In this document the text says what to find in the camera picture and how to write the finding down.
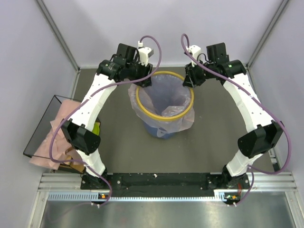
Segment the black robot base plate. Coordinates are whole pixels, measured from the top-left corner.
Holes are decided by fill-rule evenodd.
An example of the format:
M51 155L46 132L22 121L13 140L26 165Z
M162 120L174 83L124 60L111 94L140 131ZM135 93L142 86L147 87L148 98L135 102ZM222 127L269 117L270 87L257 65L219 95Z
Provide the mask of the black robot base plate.
M221 173L112 173L106 180L113 197L205 197L249 188L247 175L229 182Z

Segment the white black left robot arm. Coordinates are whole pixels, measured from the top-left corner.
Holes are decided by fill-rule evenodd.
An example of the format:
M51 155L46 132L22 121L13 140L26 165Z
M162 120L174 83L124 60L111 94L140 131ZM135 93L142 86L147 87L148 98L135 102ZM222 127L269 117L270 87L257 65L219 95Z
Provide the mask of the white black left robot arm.
M140 86L150 86L151 79L146 78L152 72L149 58L153 49L120 43L117 52L109 60L103 60L96 71L93 82L82 101L82 107L75 111L62 125L66 140L80 155L85 163L83 189L103 189L107 186L107 170L103 164L98 147L101 139L93 132L97 117L117 83L128 79Z

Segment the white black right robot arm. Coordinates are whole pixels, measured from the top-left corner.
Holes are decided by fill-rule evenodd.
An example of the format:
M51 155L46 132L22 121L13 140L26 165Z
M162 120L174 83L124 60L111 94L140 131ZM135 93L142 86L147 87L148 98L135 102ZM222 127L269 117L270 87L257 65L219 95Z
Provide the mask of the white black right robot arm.
M183 85L195 88L208 79L217 79L228 91L243 117L247 133L237 141L238 151L223 167L222 184L233 188L240 183L250 165L272 149L280 139L281 126L254 101L257 98L240 60L230 60L225 43L207 47L205 61L200 60L201 48L196 45L185 48L191 55L191 63L185 66Z

